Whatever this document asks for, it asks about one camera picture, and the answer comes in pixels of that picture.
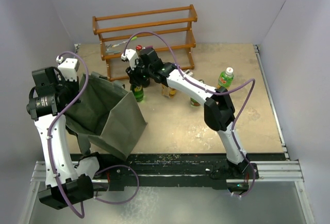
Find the Coca-Cola glass bottle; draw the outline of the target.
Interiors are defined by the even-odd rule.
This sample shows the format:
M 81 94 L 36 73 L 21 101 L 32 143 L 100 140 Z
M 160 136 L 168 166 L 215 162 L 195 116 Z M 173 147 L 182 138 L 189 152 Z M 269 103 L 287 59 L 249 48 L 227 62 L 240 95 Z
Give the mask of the Coca-Cola glass bottle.
M 136 52 L 137 52 L 137 55 L 139 56 L 139 58 L 140 58 L 140 54 L 141 54 L 141 51 L 142 50 L 143 50 L 142 45 L 137 45 L 136 46 Z M 146 77 L 146 76 L 143 76 L 142 86 L 144 88 L 147 88 L 149 85 L 150 85 L 150 79 L 148 77 Z

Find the green soda bottle yellow label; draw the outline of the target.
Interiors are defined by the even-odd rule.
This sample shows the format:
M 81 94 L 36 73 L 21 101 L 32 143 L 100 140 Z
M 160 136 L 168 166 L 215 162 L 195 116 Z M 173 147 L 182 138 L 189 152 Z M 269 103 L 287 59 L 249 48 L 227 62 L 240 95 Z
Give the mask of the green soda bottle yellow label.
M 132 91 L 137 102 L 141 102 L 144 98 L 143 86 L 131 84 L 130 90 Z

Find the grey-green canvas bag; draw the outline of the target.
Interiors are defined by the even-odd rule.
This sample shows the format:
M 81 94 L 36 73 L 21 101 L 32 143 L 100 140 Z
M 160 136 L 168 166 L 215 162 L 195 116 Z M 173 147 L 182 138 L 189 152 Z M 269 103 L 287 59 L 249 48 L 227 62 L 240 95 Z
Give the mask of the grey-green canvas bag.
M 132 92 L 96 72 L 82 75 L 86 84 L 79 100 L 66 112 L 66 128 L 76 136 L 81 154 L 91 145 L 125 161 L 141 138 L 147 123 Z

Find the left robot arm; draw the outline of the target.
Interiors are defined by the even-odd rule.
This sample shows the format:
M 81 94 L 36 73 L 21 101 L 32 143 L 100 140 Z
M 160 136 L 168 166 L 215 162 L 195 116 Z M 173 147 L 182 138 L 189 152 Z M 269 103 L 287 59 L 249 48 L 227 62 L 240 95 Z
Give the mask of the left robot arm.
M 78 82 L 65 80 L 52 66 L 33 71 L 32 77 L 35 86 L 26 110 L 40 136 L 46 166 L 46 189 L 38 197 L 42 204 L 60 210 L 92 198 L 92 179 L 102 178 L 106 166 L 98 153 L 84 156 L 77 166 L 71 160 L 63 111 L 78 95 Z

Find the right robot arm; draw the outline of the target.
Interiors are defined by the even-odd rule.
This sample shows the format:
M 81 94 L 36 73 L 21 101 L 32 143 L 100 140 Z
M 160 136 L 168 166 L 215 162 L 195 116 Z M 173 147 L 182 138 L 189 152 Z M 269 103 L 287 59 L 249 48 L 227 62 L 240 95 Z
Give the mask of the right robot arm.
M 184 73 L 171 62 L 162 62 L 153 48 L 141 52 L 127 49 L 121 60 L 129 63 L 126 73 L 131 84 L 142 86 L 151 78 L 156 83 L 179 90 L 197 101 L 204 108 L 204 122 L 215 131 L 225 148 L 229 172 L 234 178 L 242 178 L 251 163 L 235 130 L 238 115 L 230 97 L 230 91 L 199 82 Z

